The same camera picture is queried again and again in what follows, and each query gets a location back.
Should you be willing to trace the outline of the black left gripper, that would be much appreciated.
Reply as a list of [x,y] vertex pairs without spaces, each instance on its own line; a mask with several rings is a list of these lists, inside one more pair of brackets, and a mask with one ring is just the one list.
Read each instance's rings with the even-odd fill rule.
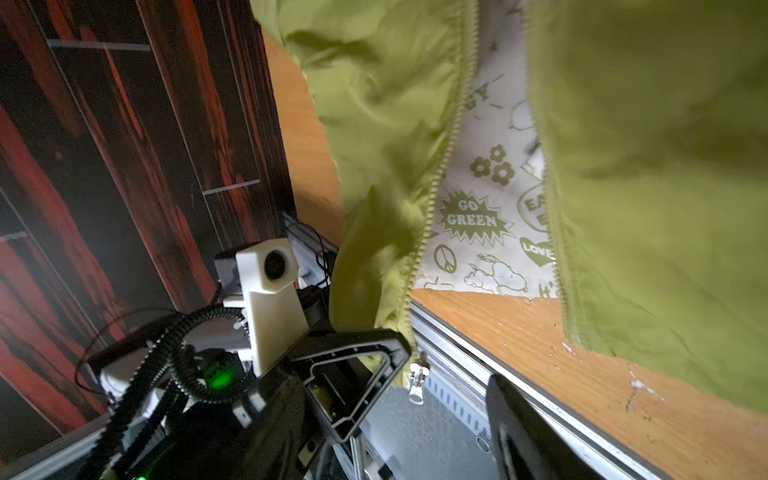
[[215,403],[170,382],[119,458],[122,479],[318,478],[411,357],[399,332],[311,332],[263,378]]

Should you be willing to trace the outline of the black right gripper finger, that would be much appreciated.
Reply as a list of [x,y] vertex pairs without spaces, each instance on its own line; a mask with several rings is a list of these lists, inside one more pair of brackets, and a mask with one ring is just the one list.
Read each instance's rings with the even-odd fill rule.
[[491,445],[501,479],[598,479],[507,378],[493,374],[486,391]]

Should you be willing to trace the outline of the green zip jacket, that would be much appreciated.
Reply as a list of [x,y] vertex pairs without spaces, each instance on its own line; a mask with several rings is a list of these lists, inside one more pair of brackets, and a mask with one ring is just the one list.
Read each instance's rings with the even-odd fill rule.
[[556,298],[581,348],[767,408],[763,1],[255,1],[340,181],[330,319]]

